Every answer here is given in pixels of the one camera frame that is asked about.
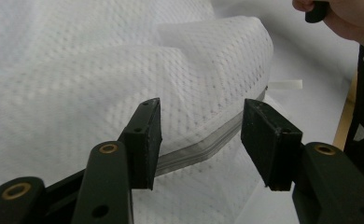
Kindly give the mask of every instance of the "black handle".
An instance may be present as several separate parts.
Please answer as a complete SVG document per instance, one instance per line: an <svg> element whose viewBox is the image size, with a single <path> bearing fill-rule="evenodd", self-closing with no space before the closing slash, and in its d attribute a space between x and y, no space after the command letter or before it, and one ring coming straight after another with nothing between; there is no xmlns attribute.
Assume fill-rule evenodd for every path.
<svg viewBox="0 0 364 224"><path fill-rule="evenodd" d="M329 2L315 2L312 11L306 12L305 20L309 23L320 22L327 16Z"/></svg>

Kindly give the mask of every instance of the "human hand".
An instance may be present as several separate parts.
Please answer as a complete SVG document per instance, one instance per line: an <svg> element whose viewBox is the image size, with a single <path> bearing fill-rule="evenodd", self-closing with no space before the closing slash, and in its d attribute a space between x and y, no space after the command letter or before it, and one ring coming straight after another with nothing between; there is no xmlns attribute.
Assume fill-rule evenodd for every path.
<svg viewBox="0 0 364 224"><path fill-rule="evenodd" d="M329 10L324 23L337 35L364 46L364 0L326 0ZM313 10L313 0L293 0L299 11Z"/></svg>

